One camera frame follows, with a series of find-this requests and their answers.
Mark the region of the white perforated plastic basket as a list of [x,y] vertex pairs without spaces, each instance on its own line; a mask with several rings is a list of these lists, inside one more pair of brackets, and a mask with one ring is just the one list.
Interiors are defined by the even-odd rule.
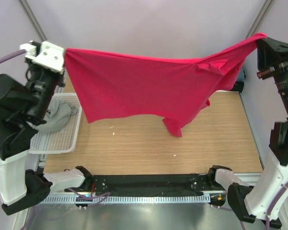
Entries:
[[33,136],[29,149],[31,154],[61,154],[75,149],[83,111],[76,93],[56,93],[51,102],[65,102],[77,108],[77,112],[70,116],[61,130],[48,134],[37,133]]

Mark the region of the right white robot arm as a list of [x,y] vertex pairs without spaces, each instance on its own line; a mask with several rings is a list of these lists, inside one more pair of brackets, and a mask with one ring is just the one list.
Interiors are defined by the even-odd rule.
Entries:
[[[268,37],[256,41],[256,46],[257,77],[274,79],[288,115],[288,43]],[[228,204],[240,222],[260,219],[267,230],[282,227],[278,214],[288,197],[288,117],[286,122],[274,124],[269,148],[270,158],[255,186],[219,165],[209,169],[206,181],[213,190],[226,189]]]

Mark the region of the red t shirt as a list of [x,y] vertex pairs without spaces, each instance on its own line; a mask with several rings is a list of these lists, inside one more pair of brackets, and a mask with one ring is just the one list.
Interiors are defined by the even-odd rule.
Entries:
[[64,64],[89,123],[157,115],[168,132],[181,129],[210,105],[210,96],[233,88],[246,57],[263,33],[204,58],[169,59],[68,48]]

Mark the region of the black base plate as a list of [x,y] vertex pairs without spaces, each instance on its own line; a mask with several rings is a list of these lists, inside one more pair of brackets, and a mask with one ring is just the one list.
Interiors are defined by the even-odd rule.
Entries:
[[207,174],[95,175],[76,192],[109,192],[118,197],[201,196],[205,191],[223,191]]

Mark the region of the aluminium frame post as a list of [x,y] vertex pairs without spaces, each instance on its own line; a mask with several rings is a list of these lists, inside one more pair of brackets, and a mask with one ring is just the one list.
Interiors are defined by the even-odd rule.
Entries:
[[257,13],[257,15],[255,17],[250,29],[248,30],[245,38],[248,38],[251,35],[257,33],[257,31],[259,30],[259,27],[263,23],[264,19],[266,18],[267,14],[271,10],[274,3],[275,3],[275,0],[265,0],[264,1],[263,5],[261,6],[259,12]]
[[41,41],[46,41],[48,38],[46,34],[44,33],[42,27],[40,26],[40,23],[38,22],[36,16],[34,15],[31,7],[28,4],[27,0],[18,0],[18,3],[20,4],[21,8],[23,9],[26,17],[28,18],[31,26],[33,27],[34,31],[36,32],[38,38]]

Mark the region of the right aluminium frame post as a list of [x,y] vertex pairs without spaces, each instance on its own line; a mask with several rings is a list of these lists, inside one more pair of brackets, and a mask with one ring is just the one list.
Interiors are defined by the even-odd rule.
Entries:
[[259,27],[263,23],[264,19],[266,18],[267,14],[271,10],[274,3],[275,3],[275,0],[265,0],[264,1],[263,5],[261,6],[259,12],[257,13],[257,15],[255,17],[250,29],[248,30],[245,38],[248,38],[251,35],[257,33],[257,31],[259,30]]

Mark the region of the left aluminium frame post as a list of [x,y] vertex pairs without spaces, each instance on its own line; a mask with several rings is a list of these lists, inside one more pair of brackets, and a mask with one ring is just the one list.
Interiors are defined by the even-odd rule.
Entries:
[[46,34],[44,33],[42,27],[40,26],[40,23],[38,22],[36,16],[34,15],[31,7],[28,4],[27,0],[18,0],[18,3],[20,4],[21,8],[23,9],[26,17],[28,18],[31,26],[33,27],[34,31],[36,32],[38,38],[41,41],[46,41],[48,38]]

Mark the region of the grey t shirt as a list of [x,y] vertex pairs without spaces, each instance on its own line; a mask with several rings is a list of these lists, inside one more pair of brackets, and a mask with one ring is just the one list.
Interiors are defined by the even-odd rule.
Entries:
[[71,116],[76,115],[79,107],[72,106],[63,100],[51,101],[44,120],[45,124],[36,126],[36,130],[42,134],[61,131],[68,123]]

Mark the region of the folded black t shirt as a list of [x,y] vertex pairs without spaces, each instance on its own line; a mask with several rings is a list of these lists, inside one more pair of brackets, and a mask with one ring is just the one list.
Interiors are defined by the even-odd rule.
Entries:
[[243,92],[243,89],[244,89],[244,82],[237,81],[234,83],[231,90],[219,90],[219,92],[238,92],[238,93],[241,93],[241,92]]

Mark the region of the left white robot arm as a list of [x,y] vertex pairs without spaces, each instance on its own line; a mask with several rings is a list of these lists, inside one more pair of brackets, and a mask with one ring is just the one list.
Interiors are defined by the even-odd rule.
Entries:
[[26,169],[25,162],[36,127],[45,115],[63,73],[29,63],[27,83],[0,74],[0,200],[6,215],[33,207],[49,194],[65,189],[88,191],[92,174],[84,167],[55,174]]

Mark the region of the folded blue t shirt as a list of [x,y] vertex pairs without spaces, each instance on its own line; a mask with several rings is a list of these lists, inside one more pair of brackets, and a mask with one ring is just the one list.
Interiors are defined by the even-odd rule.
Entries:
[[244,69],[242,68],[237,76],[237,81],[239,82],[243,82],[244,79],[246,78],[246,75],[245,75],[245,71]]

